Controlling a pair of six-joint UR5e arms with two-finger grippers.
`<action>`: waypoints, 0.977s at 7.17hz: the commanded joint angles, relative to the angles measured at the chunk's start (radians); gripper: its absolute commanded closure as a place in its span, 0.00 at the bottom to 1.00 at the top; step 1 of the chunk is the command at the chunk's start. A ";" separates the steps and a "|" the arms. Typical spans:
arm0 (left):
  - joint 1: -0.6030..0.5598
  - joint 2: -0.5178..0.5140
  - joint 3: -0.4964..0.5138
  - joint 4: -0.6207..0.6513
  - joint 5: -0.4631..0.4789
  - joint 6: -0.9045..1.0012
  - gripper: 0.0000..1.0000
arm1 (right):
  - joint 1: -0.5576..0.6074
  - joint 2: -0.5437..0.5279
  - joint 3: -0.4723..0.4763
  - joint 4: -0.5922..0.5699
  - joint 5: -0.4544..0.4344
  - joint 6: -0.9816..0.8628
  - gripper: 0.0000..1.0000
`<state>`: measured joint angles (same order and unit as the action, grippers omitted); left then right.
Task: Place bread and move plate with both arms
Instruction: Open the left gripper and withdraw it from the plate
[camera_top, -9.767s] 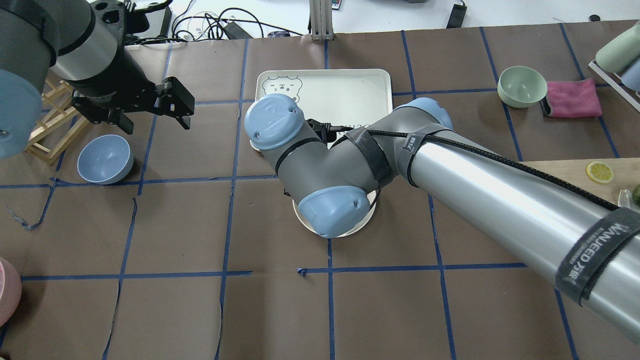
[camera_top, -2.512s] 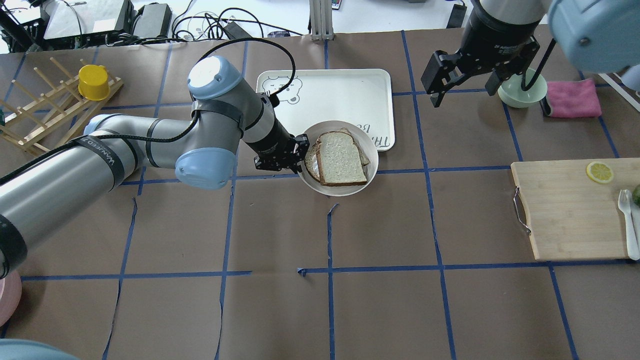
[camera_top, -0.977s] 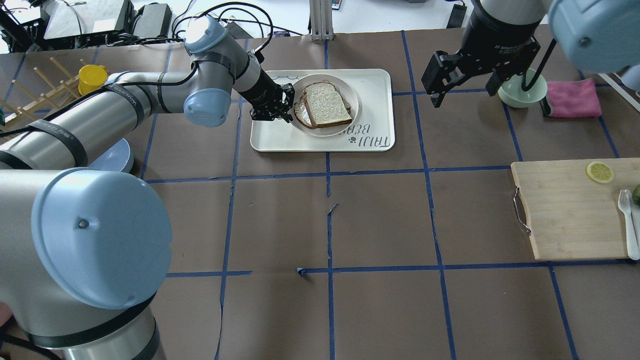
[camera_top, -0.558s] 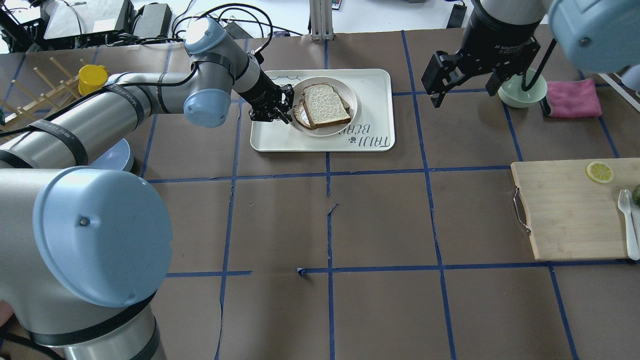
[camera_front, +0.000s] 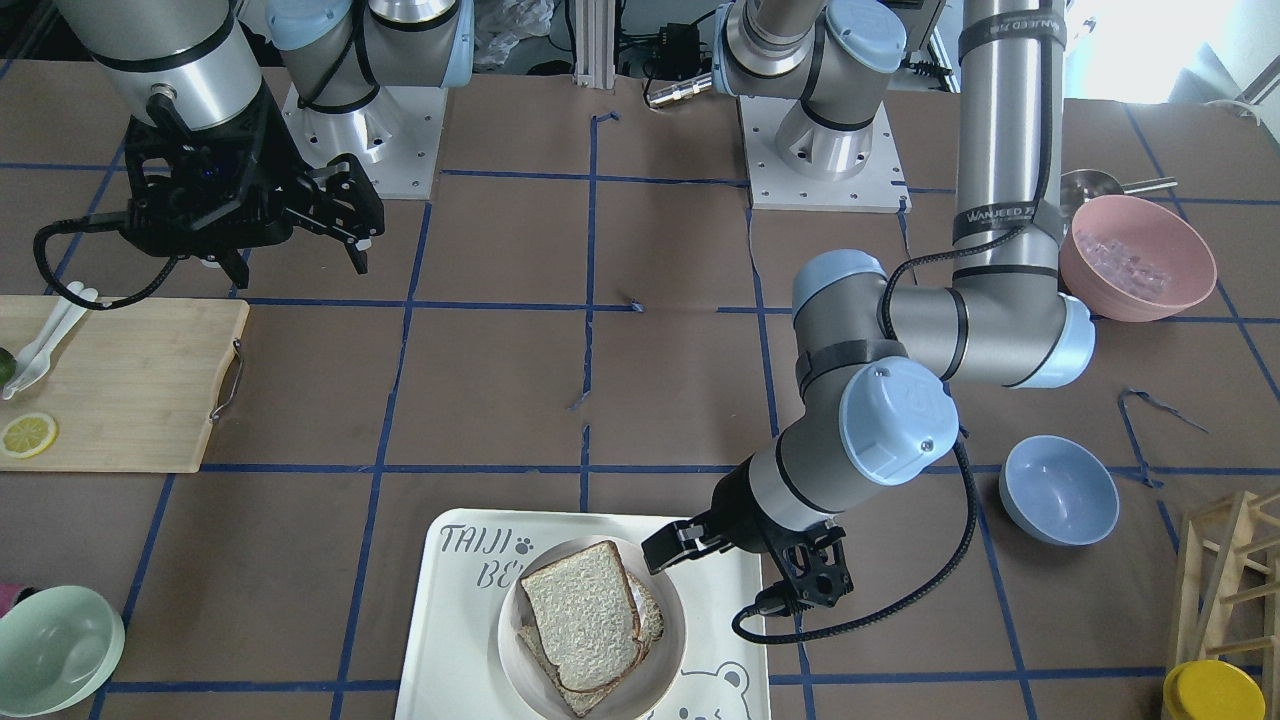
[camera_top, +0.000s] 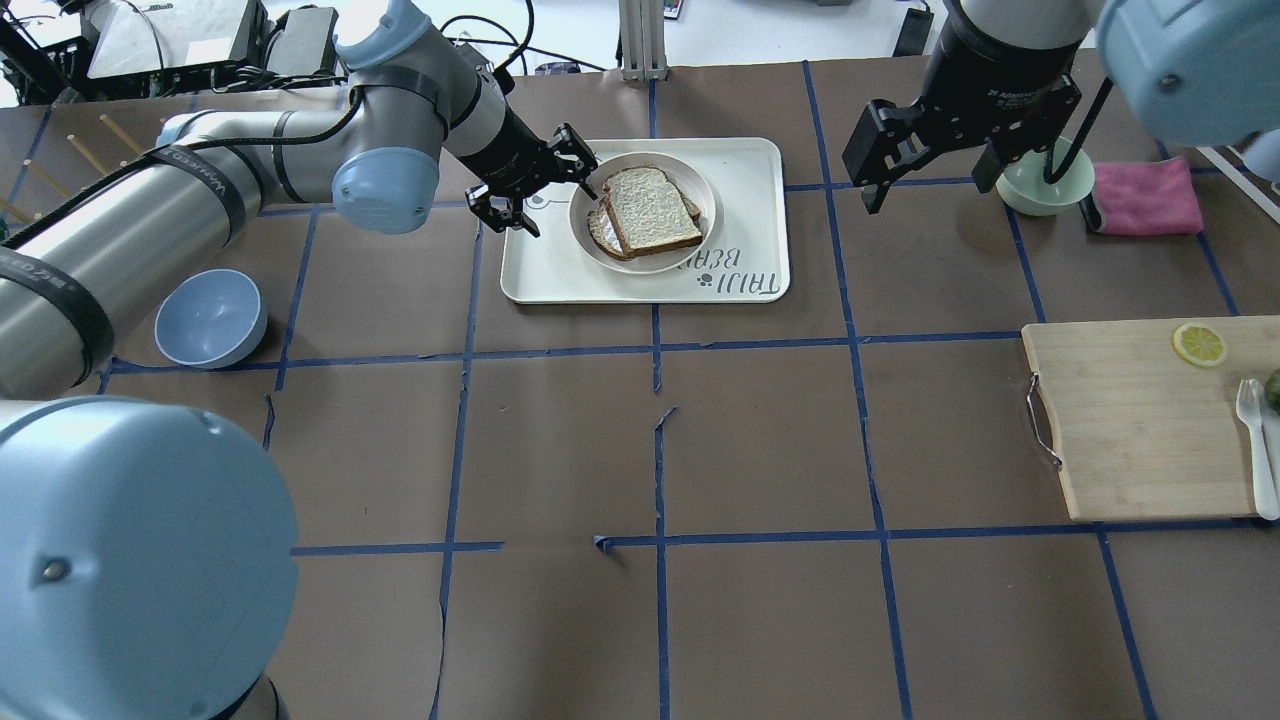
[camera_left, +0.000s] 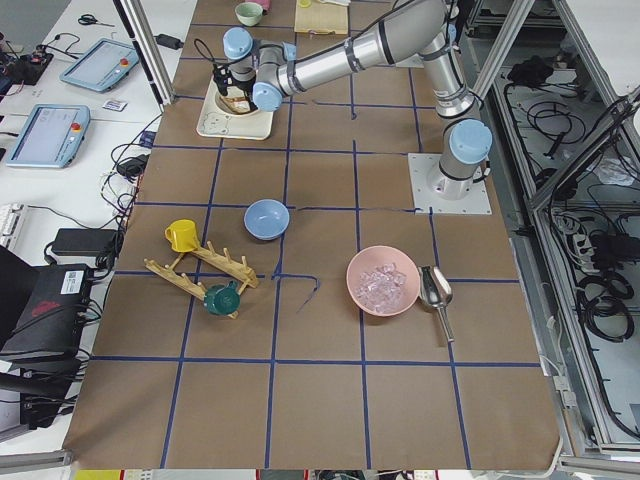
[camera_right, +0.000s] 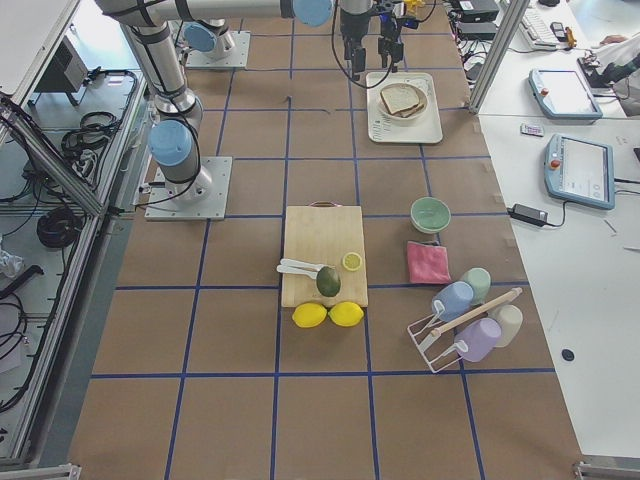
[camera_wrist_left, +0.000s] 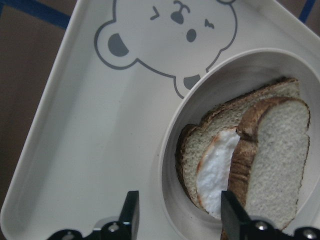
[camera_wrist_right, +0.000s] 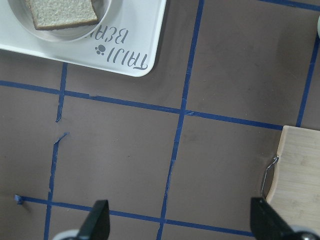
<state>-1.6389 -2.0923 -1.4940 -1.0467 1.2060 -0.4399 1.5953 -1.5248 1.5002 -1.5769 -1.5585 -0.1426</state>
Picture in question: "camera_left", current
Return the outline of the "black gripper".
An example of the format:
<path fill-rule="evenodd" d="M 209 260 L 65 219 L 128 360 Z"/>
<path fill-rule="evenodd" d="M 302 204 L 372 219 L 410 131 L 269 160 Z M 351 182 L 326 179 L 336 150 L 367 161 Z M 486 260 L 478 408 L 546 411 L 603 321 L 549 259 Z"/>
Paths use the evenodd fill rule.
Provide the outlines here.
<path fill-rule="evenodd" d="M 212 79 L 221 96 L 227 96 L 229 94 L 229 88 L 234 85 L 234 78 L 228 64 L 214 64 Z"/>

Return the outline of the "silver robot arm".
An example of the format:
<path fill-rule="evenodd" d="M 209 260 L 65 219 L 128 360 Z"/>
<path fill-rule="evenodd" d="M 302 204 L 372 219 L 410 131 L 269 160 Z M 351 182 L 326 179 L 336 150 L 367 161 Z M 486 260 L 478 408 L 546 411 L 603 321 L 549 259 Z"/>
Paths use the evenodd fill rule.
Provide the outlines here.
<path fill-rule="evenodd" d="M 221 97 L 235 87 L 251 110 L 274 112 L 285 98 L 370 68 L 398 67 L 416 60 L 423 67 L 445 124 L 442 175 L 477 182 L 455 158 L 455 129 L 476 117 L 478 98 L 467 86 L 449 38 L 451 9 L 444 1 L 397 1 L 363 31 L 299 58 L 293 45 L 254 38 L 233 27 L 223 36 L 225 62 L 215 63 L 212 82 Z"/>

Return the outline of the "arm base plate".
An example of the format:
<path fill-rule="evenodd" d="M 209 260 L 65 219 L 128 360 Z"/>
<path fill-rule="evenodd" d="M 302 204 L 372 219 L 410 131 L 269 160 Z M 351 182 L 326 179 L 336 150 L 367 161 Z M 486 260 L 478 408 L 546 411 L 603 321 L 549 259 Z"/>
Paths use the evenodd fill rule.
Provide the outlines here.
<path fill-rule="evenodd" d="M 440 170 L 440 154 L 409 153 L 414 210 L 419 214 L 491 215 L 487 187 L 477 168 L 466 180 L 453 180 Z"/>

